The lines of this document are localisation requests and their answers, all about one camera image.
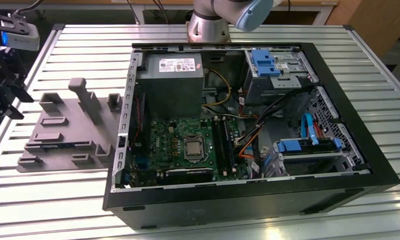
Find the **ram slot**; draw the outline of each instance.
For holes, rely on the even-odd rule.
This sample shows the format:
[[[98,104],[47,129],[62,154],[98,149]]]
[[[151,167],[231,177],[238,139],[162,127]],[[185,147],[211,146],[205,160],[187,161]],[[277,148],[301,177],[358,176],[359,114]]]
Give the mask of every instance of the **ram slot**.
[[[226,152],[227,153],[227,157],[229,157],[229,162],[230,162],[230,169],[229,172],[234,173],[237,172],[237,159],[235,159],[235,152],[234,152],[234,143],[233,143],[233,139],[231,139],[231,135],[230,135],[230,128],[229,128],[229,124],[227,121],[223,121],[223,125],[225,125],[225,131],[226,131],[226,139],[225,139],[225,148],[226,148]]]
[[[229,142],[231,141],[231,139],[227,131],[227,123],[222,119],[213,119],[213,134],[219,174],[222,176],[229,176],[234,169],[231,156],[233,159],[235,156],[233,154],[233,148],[229,146]]]

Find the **metal mesh panel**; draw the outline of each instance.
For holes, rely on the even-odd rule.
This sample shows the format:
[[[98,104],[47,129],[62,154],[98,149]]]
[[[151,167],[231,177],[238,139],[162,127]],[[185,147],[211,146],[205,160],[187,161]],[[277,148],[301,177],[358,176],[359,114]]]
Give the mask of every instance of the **metal mesh panel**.
[[[294,97],[285,109],[286,118],[290,119],[287,124],[297,138],[302,137],[302,117],[305,113],[311,113],[326,137],[335,137],[342,140],[345,152],[350,152],[349,157],[353,157],[354,162],[357,164],[363,163],[362,155],[346,126],[331,122],[333,119],[339,118],[339,114],[323,87],[318,87],[313,92],[302,93]]]

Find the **motherboard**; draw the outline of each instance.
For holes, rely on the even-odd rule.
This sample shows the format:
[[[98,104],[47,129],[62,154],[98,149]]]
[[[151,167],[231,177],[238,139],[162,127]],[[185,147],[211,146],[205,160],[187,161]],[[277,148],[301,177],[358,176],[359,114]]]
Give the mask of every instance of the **motherboard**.
[[[153,121],[150,154],[137,157],[139,185],[247,179],[245,161],[241,164],[238,154],[229,155],[239,136],[231,117]]]

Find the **green circuit board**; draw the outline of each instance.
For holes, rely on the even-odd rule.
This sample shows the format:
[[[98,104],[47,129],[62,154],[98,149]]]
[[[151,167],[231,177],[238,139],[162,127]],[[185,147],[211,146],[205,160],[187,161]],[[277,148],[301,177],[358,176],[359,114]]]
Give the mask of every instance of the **green circuit board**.
[[[225,176],[219,172],[214,128],[211,119],[157,120],[151,124],[150,169],[211,168],[214,180],[242,180],[249,178],[246,164],[235,166],[237,172]],[[234,138],[241,136],[235,119],[227,121],[229,131]],[[185,157],[185,137],[198,136],[203,139],[205,159],[197,163]]]

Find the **wooden cabinet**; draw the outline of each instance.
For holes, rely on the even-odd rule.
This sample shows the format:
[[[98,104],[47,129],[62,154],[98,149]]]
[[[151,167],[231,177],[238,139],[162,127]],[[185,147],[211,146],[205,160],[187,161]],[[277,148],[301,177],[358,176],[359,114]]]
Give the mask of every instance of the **wooden cabinet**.
[[[353,25],[382,57],[400,37],[400,0],[341,0],[327,25]]]

